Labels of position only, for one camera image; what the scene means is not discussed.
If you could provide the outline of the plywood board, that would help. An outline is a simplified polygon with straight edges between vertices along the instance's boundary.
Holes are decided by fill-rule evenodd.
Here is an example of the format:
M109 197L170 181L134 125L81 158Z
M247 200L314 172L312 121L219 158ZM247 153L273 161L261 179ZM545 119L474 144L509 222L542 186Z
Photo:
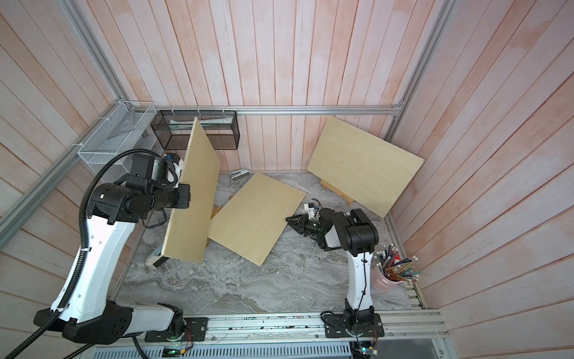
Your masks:
M211 220L208 238L261 266L305 195L256 173Z
M330 117L307 170L384 217L423 163L406 150Z
M172 209L161 255L202 263L221 161L198 119L194 120L179 184L190 186L187 209Z

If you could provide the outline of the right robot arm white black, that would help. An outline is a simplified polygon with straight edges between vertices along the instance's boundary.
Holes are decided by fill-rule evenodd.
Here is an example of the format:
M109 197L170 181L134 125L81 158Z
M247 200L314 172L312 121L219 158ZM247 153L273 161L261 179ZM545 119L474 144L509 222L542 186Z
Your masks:
M349 331L375 324L370 268L379 242L377 228L361 209L336 212L321 208L313 221L307 214L286 218L298 234L314 240L324 251L343 250L348 259L349 286L343 318Z

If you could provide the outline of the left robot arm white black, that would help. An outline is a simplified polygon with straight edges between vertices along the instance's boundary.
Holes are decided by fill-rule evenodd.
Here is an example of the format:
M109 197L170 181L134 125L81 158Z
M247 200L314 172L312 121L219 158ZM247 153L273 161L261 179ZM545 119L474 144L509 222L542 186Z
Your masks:
M181 309L167 304L129 307L107 298L120 253L135 226L152 211L186 209L189 185L179 184L183 161L151 150L128 150L131 171L115 182L100 183L120 156L97 174L82 199L81 244L73 269L50 308L38 311L34 324L80 344L112 344L147 331L168 341L186 329Z

